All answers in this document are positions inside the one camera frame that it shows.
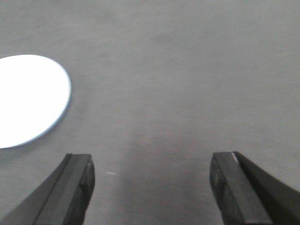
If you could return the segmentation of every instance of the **white circular object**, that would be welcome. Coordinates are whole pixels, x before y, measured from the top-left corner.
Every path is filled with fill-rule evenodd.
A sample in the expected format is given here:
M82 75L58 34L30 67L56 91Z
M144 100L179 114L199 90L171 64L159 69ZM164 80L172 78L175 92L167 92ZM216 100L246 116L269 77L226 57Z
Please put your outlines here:
M63 115L71 81L57 62L38 55L0 59L0 148L30 142Z

